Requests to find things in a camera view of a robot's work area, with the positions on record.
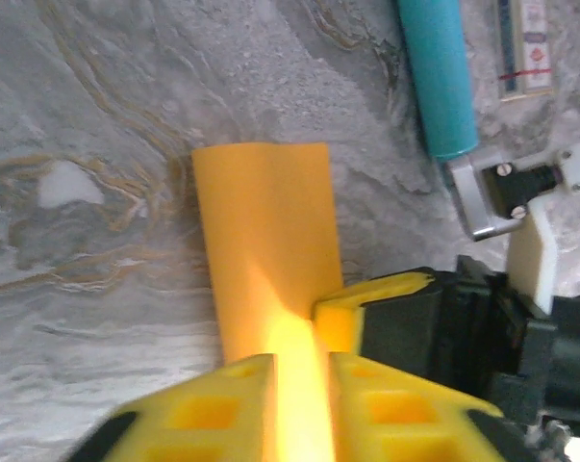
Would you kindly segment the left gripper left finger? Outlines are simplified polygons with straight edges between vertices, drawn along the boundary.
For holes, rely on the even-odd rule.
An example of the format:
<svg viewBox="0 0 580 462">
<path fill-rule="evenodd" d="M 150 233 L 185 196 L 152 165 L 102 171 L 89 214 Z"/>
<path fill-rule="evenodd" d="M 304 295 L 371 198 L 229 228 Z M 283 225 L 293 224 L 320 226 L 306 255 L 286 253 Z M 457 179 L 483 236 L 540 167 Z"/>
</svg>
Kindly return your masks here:
<svg viewBox="0 0 580 462">
<path fill-rule="evenodd" d="M 117 407 L 70 461 L 273 461 L 276 368 L 258 354 Z"/>
</svg>

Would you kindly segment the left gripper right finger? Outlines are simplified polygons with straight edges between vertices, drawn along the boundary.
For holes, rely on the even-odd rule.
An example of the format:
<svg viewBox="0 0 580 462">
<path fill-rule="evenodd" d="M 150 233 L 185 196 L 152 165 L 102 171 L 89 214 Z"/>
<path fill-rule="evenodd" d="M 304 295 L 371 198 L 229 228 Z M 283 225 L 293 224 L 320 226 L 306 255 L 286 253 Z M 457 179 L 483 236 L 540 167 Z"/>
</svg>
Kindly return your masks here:
<svg viewBox="0 0 580 462">
<path fill-rule="evenodd" d="M 338 461 L 501 461 L 471 421 L 494 405 L 350 353 L 328 358 Z"/>
</svg>

